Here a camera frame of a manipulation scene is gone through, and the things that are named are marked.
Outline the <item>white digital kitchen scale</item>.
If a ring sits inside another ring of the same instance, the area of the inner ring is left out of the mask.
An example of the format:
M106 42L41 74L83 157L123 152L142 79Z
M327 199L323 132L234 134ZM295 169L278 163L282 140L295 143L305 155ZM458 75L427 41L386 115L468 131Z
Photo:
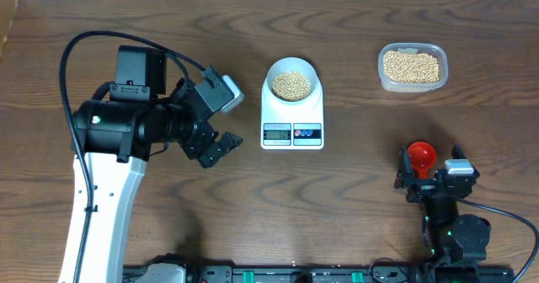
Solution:
M311 92L299 101L275 95L275 77L264 80L260 146L266 150L321 150L324 147L323 89L317 75L306 76Z

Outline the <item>red measuring scoop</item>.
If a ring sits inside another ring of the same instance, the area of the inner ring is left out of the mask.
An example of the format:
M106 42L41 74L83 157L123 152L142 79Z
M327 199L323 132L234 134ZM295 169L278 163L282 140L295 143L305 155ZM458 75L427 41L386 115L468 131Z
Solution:
M427 179L430 169L435 165L435 149L425 141L417 141L407 150L412 168L419 179Z

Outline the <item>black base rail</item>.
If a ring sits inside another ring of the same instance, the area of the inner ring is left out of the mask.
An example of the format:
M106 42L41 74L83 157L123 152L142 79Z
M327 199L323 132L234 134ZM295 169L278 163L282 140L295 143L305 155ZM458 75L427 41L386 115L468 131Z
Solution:
M507 266L441 267L430 274L423 265L375 259L369 265L236 265L232 261L157 256L143 266L126 266L122 282L294 283L294 282L511 282Z

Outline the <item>pile of soybeans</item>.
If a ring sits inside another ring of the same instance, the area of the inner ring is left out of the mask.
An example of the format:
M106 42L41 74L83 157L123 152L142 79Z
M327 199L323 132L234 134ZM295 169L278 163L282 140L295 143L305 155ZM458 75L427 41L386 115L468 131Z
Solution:
M388 51L382 58L384 74L396 83L437 83L439 62L428 54Z

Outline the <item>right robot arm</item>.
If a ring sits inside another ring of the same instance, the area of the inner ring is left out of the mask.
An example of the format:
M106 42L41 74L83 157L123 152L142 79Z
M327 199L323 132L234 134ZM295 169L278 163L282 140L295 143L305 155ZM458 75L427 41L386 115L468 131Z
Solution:
M416 158L406 147L399 151L396 189L406 189L406 201L424 208L424 243L432 260L414 266L410 282L479 282L478 264L487 257L490 223L479 216L461 214L457 202L472 193L479 172L455 145L444 168L431 178L425 171L434 163L429 157Z

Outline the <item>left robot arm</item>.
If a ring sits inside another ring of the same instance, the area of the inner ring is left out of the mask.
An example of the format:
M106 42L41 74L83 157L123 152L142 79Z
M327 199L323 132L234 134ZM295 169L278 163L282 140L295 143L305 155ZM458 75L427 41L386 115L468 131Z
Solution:
M80 150L73 162L75 194L61 282L119 282L131 209L156 143L176 142L190 160L213 167L242 143L209 123L243 101L228 75L213 67L194 83L183 76L166 91L169 51L123 45L116 77L103 84L72 116Z

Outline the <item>soybeans in grey bowl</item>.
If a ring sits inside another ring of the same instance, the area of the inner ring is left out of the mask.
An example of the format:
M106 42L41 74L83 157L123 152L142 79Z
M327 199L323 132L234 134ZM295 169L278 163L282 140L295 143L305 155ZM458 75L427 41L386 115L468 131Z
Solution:
M311 84L299 71L287 71L278 74L271 86L272 92L279 99L298 102L311 93Z

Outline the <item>grey round bowl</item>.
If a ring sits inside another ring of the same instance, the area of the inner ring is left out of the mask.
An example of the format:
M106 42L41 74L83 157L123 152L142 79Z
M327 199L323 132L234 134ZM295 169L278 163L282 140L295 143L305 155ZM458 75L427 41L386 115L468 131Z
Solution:
M307 76L311 84L311 93L305 99L298 102L287 102L285 100L279 99L273 94L271 86L275 77L278 74L287 71L299 71L305 76ZM314 67L308 61L297 57L286 57L278 60L269 69L266 79L264 80L263 90L264 94L268 99L272 98L284 104L314 104L320 97L322 87Z

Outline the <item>clear plastic container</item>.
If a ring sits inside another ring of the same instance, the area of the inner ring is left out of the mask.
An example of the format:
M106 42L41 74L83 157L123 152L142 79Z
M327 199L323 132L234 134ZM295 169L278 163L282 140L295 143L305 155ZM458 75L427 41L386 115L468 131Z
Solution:
M381 86L394 93L426 93L449 78L446 53L427 43L391 43L378 55Z

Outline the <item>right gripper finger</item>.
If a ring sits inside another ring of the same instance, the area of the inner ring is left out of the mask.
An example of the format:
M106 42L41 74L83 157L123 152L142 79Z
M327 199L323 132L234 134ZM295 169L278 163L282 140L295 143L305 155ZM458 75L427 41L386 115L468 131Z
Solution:
M467 159L467 157L465 156L465 154L463 153L463 151L462 151L462 149L460 148L459 145L455 145L452 148L451 155L452 155L452 159Z
M398 173L395 179L396 186L409 186L414 179L414 170L410 155L406 147L401 147L399 151L400 163Z

